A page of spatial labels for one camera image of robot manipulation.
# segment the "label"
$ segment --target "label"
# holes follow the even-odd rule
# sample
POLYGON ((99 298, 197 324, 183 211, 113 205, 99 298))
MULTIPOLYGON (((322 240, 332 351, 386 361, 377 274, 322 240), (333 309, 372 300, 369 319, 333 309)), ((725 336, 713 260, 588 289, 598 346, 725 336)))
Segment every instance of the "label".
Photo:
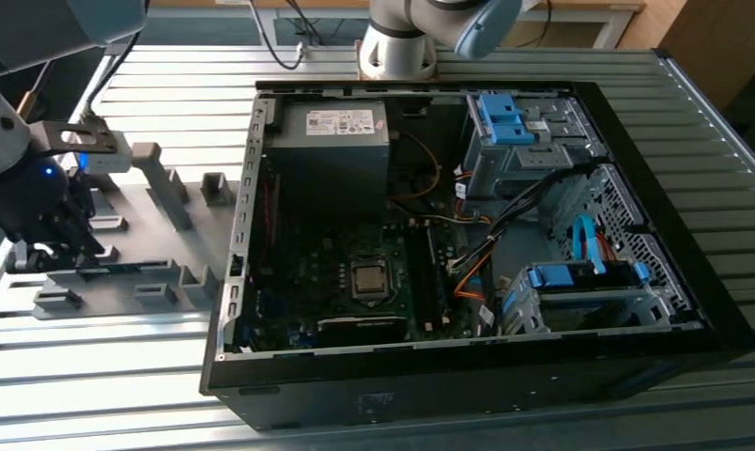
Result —
POLYGON ((458 199, 466 200, 466 185, 464 183, 454 184, 454 196, 458 199))
POLYGON ((365 415, 378 415, 385 413, 396 395, 392 392, 369 393, 357 397, 357 412, 365 415))
POLYGON ((485 305, 480 306, 480 311, 477 312, 477 315, 486 324, 489 324, 490 326, 493 325, 493 313, 492 310, 489 310, 485 305))
POLYGON ((548 123, 544 120, 532 120, 525 122, 525 127, 528 130, 548 130, 548 123))
POLYGON ((304 134, 373 134, 372 110, 310 111, 304 117, 304 134))

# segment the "metal slotted table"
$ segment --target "metal slotted table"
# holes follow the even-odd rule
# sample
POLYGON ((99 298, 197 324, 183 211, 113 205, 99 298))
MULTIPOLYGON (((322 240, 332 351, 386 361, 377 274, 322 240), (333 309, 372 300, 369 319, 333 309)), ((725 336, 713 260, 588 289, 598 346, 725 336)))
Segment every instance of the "metal slotted table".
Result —
MULTIPOLYGON (((136 47, 96 111, 131 142, 160 143, 183 181, 236 179, 254 81, 354 77, 350 49, 314 52, 290 73, 269 58, 260 48, 136 47)), ((755 157, 673 62, 544 49, 440 58, 444 79, 598 83, 755 328, 755 157)), ((205 313, 39 321, 31 277, 0 272, 0 450, 755 450, 755 352, 617 403, 260 434, 197 392, 205 313)))

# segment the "power cable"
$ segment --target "power cable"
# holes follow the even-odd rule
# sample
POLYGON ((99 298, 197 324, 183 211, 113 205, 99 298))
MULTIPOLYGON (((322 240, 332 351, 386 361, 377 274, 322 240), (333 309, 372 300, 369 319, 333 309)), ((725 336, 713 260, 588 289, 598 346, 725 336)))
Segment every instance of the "power cable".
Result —
POLYGON ((318 34, 318 31, 316 30, 316 27, 313 26, 313 23, 306 19, 306 17, 304 16, 302 13, 302 9, 300 8, 300 5, 297 5, 296 0, 285 0, 285 3, 290 6, 290 8, 296 11, 296 13, 300 15, 300 19, 302 19, 304 25, 310 29, 310 31, 313 32, 313 36, 316 36, 316 40, 318 41, 318 45, 325 45, 325 41, 322 40, 322 35, 318 34))
MULTIPOLYGON (((143 13, 144 15, 149 12, 149 0, 144 0, 143 1, 143 13)), ((127 59, 127 56, 129 55, 132 48, 136 46, 137 44, 137 38, 140 38, 140 31, 139 30, 133 35, 132 38, 129 39, 129 43, 127 44, 127 47, 124 48, 124 52, 121 52, 121 54, 117 56, 117 58, 115 59, 115 63, 111 66, 111 68, 108 69, 108 71, 104 73, 104 76, 101 77, 101 80, 99 81, 99 83, 96 84, 96 86, 93 86, 93 90, 91 91, 91 94, 88 94, 88 98, 85 100, 85 112, 83 114, 83 119, 84 118, 97 118, 96 113, 93 112, 93 101, 96 100, 96 96, 99 95, 99 92, 101 92, 101 89, 104 89, 104 86, 111 82, 111 78, 113 78, 115 73, 117 72, 117 69, 121 67, 121 64, 124 64, 124 60, 127 59)))
POLYGON ((268 36, 265 35, 265 30, 262 29, 262 22, 261 22, 261 14, 257 12, 257 5, 254 4, 254 0, 249 0, 249 11, 252 11, 252 18, 254 19, 254 25, 257 26, 257 30, 261 33, 262 43, 265 44, 265 48, 268 52, 272 54, 272 58, 274 62, 280 65, 281 68, 285 70, 294 70, 300 67, 300 63, 302 62, 302 55, 297 57, 297 60, 293 64, 285 64, 277 53, 274 52, 274 48, 272 47, 272 43, 268 41, 268 36))
POLYGON ((546 0, 546 2, 548 2, 548 19, 546 19, 546 21, 544 21, 544 27, 541 28, 541 34, 538 35, 537 38, 530 39, 524 44, 518 44, 516 46, 516 48, 528 47, 530 44, 536 44, 536 47, 538 47, 538 45, 541 44, 541 40, 546 36, 548 31, 550 30, 550 23, 553 23, 553 2, 552 2, 552 0, 546 0))

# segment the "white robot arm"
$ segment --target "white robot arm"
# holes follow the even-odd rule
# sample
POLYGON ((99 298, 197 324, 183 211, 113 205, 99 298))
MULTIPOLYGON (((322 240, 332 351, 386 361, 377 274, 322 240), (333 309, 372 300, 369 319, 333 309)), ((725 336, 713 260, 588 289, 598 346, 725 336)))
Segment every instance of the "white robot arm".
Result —
POLYGON ((521 6, 521 0, 372 0, 361 73, 374 80, 429 78, 433 41, 465 59, 482 58, 505 38, 521 6))
MULTIPOLYGON (((143 27, 144 17, 143 0, 0 0, 0 75, 108 45, 143 27)), ((0 95, 0 228, 31 252, 17 271, 73 267, 104 251, 88 223, 93 202, 84 175, 67 173, 52 158, 68 151, 112 153, 104 124, 29 125, 0 95), (64 143, 65 130, 91 134, 95 144, 64 143), (35 243, 52 253, 35 252, 35 243)))

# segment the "cpu socket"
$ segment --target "cpu socket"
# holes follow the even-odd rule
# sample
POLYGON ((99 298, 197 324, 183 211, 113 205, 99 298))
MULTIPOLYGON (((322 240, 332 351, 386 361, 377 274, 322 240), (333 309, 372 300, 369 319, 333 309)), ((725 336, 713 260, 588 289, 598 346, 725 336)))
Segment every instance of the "cpu socket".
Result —
POLYGON ((388 299, 388 265, 381 258, 352 260, 349 263, 352 299, 373 307, 388 299))

